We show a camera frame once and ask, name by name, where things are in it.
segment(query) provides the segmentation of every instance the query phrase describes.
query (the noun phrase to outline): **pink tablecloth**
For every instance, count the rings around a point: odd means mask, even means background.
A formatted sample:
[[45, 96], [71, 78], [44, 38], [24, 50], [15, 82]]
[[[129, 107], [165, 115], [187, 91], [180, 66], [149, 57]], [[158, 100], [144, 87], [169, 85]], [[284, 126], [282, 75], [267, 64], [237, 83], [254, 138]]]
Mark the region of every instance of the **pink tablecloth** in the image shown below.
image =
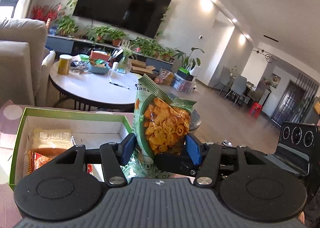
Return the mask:
[[[6, 166], [13, 153], [16, 134], [21, 120], [23, 110], [26, 106], [14, 105], [11, 101], [6, 102], [0, 108], [0, 165]], [[127, 116], [132, 124], [132, 113], [113, 113]], [[0, 181], [3, 180], [3, 170], [0, 169]], [[13, 199], [13, 192], [8, 183], [0, 184], [0, 228], [11, 228], [22, 218]]]

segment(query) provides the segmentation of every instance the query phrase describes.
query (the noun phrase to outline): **white tabletop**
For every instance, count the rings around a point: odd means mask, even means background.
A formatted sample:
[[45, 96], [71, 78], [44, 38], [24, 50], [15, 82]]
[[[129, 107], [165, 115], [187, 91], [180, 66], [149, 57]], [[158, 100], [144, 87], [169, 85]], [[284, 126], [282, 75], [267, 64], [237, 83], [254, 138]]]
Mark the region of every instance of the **white tabletop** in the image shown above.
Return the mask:
[[[110, 70], [108, 74], [78, 74], [69, 72], [69, 75], [58, 74], [58, 64], [52, 65], [50, 77], [52, 81], [65, 91], [78, 97], [92, 100], [99, 103], [125, 105], [134, 104], [136, 99], [139, 76], [134, 73], [118, 73]], [[130, 90], [115, 86], [113, 82]]]

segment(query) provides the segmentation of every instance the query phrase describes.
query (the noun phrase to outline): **door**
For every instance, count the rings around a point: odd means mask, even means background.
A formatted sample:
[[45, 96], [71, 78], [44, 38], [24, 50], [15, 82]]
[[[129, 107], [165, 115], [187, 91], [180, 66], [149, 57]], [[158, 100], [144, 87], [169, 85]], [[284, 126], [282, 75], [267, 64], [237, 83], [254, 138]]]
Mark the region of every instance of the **door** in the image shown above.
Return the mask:
[[290, 81], [271, 119], [280, 126], [283, 122], [290, 120], [305, 92], [304, 89]]

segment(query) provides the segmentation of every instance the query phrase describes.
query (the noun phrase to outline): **yellow can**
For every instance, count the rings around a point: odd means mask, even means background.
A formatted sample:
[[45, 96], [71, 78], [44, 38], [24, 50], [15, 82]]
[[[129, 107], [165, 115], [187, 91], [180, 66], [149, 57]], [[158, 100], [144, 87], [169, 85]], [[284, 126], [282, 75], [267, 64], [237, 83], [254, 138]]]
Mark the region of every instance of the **yellow can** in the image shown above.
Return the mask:
[[59, 59], [58, 74], [60, 74], [60, 75], [68, 75], [72, 56], [66, 55], [66, 54], [62, 54], [62, 55], [60, 55], [59, 58], [60, 59]]

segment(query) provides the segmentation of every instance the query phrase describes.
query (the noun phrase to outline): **red snack package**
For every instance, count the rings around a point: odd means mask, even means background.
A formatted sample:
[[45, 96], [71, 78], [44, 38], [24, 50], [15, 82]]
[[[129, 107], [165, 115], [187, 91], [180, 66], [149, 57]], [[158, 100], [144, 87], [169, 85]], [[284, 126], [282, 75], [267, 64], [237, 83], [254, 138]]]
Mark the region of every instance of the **red snack package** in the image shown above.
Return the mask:
[[[44, 164], [48, 163], [52, 158], [43, 156], [39, 153], [36, 153], [34, 151], [28, 151], [28, 175], [33, 172], [34, 170], [37, 170], [38, 168], [42, 167]], [[92, 165], [88, 164], [87, 173], [93, 175], [92, 172]]]

